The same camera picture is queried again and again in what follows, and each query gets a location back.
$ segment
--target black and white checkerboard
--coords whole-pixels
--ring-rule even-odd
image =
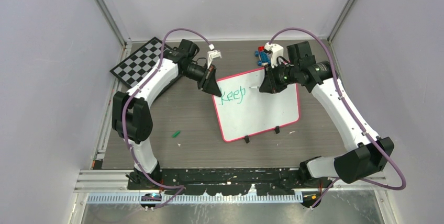
[[[121,61],[110,72],[122,81],[128,88],[139,83],[160,57],[162,41],[153,37],[129,57]]]

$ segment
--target cable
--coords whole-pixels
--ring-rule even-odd
[[[287,59],[285,59],[282,56],[277,57],[277,59],[281,59],[282,61],[284,61],[284,63],[290,63]]]
[[[149,175],[148,175],[148,173],[145,171],[145,169],[143,169],[143,167],[142,167],[142,165],[139,163],[139,160],[137,159],[137,157],[136,157],[136,155],[135,155],[135,153],[134,153],[134,148],[132,147],[132,144],[130,144],[129,143],[129,141],[128,141],[128,132],[127,132],[127,129],[126,129],[126,111],[128,110],[128,106],[129,106],[129,103],[131,102],[131,100],[135,97],[135,95],[140,91],[140,89],[142,89],[153,77],[154,77],[154,75],[156,75],[156,73],[159,71],[159,69],[160,69],[160,67],[162,66],[162,61],[163,61],[163,52],[164,52],[164,50],[165,50],[165,42],[166,42],[166,40],[167,40],[167,37],[171,34],[171,33],[173,33],[173,32],[175,32],[175,31],[180,31],[180,30],[183,30],[183,31],[188,31],[188,32],[191,32],[191,33],[194,33],[194,34],[196,34],[196,35],[198,35],[198,36],[200,36],[202,39],[204,39],[205,40],[205,42],[207,42],[207,44],[209,45],[209,46],[212,46],[212,44],[204,37],[204,36],[202,36],[200,33],[198,33],[198,32],[196,32],[196,31],[194,31],[194,30],[190,30],[190,29],[185,29],[185,28],[178,28],[178,29],[173,29],[173,30],[170,30],[168,33],[166,33],[166,35],[165,35],[165,37],[163,38],[163,40],[162,40],[162,47],[161,47],[161,49],[160,49],[160,58],[159,58],[159,62],[158,62],[158,66],[157,66],[157,68],[156,69],[154,69],[154,71],[153,71],[153,73],[139,86],[139,88],[137,88],[134,92],[133,92],[133,94],[131,94],[130,95],[130,97],[128,98],[128,100],[126,101],[126,103],[125,103],[125,105],[124,105],[124,108],[123,108],[123,110],[122,110],[122,127],[123,127],[123,132],[124,132],[124,141],[125,141],[125,144],[126,144],[126,147],[129,149],[129,151],[130,151],[130,153],[131,153],[131,156],[132,156],[132,159],[134,160],[134,162],[137,164],[137,166],[140,168],[140,171],[145,175],[145,177],[151,182],[151,183],[153,183],[154,185],[156,185],[156,186],[158,186],[158,187],[163,187],[163,188],[165,188],[165,189],[179,189],[179,190],[177,190],[177,192],[172,196],[172,197],[170,197],[170,199],[168,199],[167,201],[165,201],[164,203],[162,203],[162,204],[159,204],[159,205],[156,205],[155,207],[154,207],[154,209],[157,209],[157,208],[161,208],[161,207],[163,207],[163,206],[165,206],[168,202],[170,202],[174,197],[176,197],[178,194],[180,194],[180,192],[183,190],[183,189],[185,189],[185,186],[183,186],[183,185],[180,185],[180,186],[166,186],[166,185],[162,185],[162,184],[160,184],[160,183],[158,183],[158,182],[156,182],[155,180],[153,180]]]
[[[197,47],[197,51],[196,51],[196,54],[194,54],[194,56],[193,56],[193,57],[197,56],[197,54],[199,54],[199,51],[200,51],[200,49],[199,49],[199,47]]]
[[[330,185],[327,186],[327,188],[325,188],[325,191],[318,197],[318,199],[313,203],[313,205],[310,206],[310,209],[313,211],[313,208],[316,207],[316,205],[318,205],[320,199],[322,198],[322,196],[330,189],[333,187],[333,184],[336,183],[336,181],[338,181],[339,178],[336,178],[333,182],[330,183]]]
[[[195,62],[197,63],[200,59],[205,59],[205,63],[208,64],[208,60],[206,58],[198,58]]]
[[[342,95],[342,91],[339,88],[339,83],[338,83],[338,77],[336,75],[336,70],[335,70],[335,62],[333,61],[333,57],[331,56],[330,52],[328,51],[328,48],[325,46],[325,44],[321,41],[320,38],[318,38],[315,34],[311,33],[310,31],[306,30],[306,29],[301,29],[301,28],[286,28],[283,30],[278,31],[269,41],[269,44],[272,44],[274,39],[281,33],[289,31],[289,30],[296,30],[296,31],[301,31],[304,32],[306,34],[309,34],[311,37],[313,37],[322,47],[322,49],[325,51],[327,57],[328,57],[328,61],[330,62],[330,66],[331,66],[331,71],[333,72],[333,82],[335,84],[335,88],[336,91],[339,94],[339,97],[342,101],[342,103],[344,104],[344,106],[346,107],[347,111],[350,113],[351,117],[354,119],[354,121],[358,124],[359,128],[362,130],[362,132],[365,132],[365,136],[368,138],[368,140],[376,147],[376,149],[382,154],[382,156],[390,163],[390,165],[392,165],[392,167],[395,169],[395,171],[397,172],[397,174],[399,175],[399,177],[401,178],[401,186],[389,186],[389,185],[384,185],[375,181],[371,181],[367,178],[362,178],[362,181],[365,181],[367,183],[376,185],[376,186],[380,186],[383,188],[387,188],[387,189],[391,189],[391,190],[403,190],[405,189],[405,187],[407,186],[407,181],[405,179],[404,174],[401,172],[401,169],[399,169],[399,167],[395,164],[395,162],[389,157],[389,155],[387,155],[387,153],[378,145],[378,143],[376,143],[376,141],[370,136],[370,134],[367,133],[367,130],[364,126],[363,123],[361,123],[361,121],[359,120],[359,118],[356,116],[356,114],[354,114],[353,110],[350,108],[349,104],[347,103],[347,101],[345,100],[345,98]],[[327,187],[327,189],[324,191],[324,193],[319,197],[318,200],[320,200],[323,195],[328,191],[328,189],[330,189],[329,187]]]

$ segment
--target marker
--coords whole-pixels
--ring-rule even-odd
[[[173,138],[177,137],[179,135],[179,133],[180,133],[180,131],[175,132],[172,137]]]

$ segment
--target handwritten text keep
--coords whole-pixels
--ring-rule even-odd
[[[224,105],[224,102],[227,103],[229,101],[238,101],[237,104],[242,103],[243,101],[243,97],[245,96],[245,88],[242,88],[242,86],[239,87],[239,89],[235,90],[235,91],[231,91],[229,92],[227,95],[225,95],[226,93],[224,92],[222,94],[222,97],[220,97],[220,100],[222,101],[222,105]]]

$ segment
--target whiteboard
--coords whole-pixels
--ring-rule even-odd
[[[277,94],[260,93],[258,87],[263,78],[264,70],[260,68],[217,81],[222,97],[213,96],[213,102],[225,142],[257,135],[299,120],[297,85],[289,85]]]

